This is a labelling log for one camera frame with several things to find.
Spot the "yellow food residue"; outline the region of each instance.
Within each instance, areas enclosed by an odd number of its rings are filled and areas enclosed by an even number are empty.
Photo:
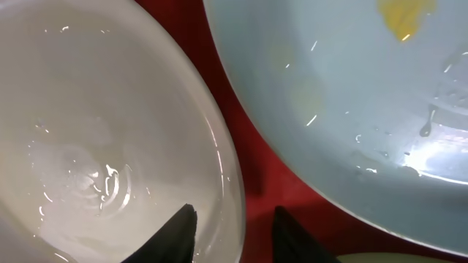
[[[426,14],[436,9],[436,0],[378,0],[388,29],[400,41],[413,37]]]

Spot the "light blue bowl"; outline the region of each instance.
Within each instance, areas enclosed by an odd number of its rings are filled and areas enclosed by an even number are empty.
[[[404,42],[371,0],[205,8],[241,104],[304,182],[386,232],[468,254],[468,1],[439,1]]]

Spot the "white bowl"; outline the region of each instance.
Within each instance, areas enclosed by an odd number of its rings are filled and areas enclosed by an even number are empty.
[[[341,263],[450,263],[424,256],[397,253],[359,253],[339,256]]]
[[[205,84],[130,1],[0,1],[0,261],[120,262],[182,205],[236,262],[241,174]]]

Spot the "dish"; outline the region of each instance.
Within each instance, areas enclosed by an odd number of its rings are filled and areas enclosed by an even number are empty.
[[[194,262],[236,262],[240,169],[219,109],[130,1],[0,3],[0,254],[121,262],[185,203]]]
[[[449,263],[443,260],[431,259],[424,256],[396,254],[396,253],[360,253],[339,256],[342,263]]]
[[[377,1],[205,0],[248,116],[329,201],[386,232],[468,256],[468,18],[438,1],[416,35]]]

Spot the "red tablecloth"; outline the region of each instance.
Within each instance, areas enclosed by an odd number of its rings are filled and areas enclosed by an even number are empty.
[[[241,262],[271,262],[270,231],[276,205],[284,205],[335,255],[398,252],[468,262],[368,226],[334,207],[289,171],[260,137],[236,99],[216,53],[202,0],[137,2],[182,47],[197,67],[226,120],[246,191],[247,226]]]

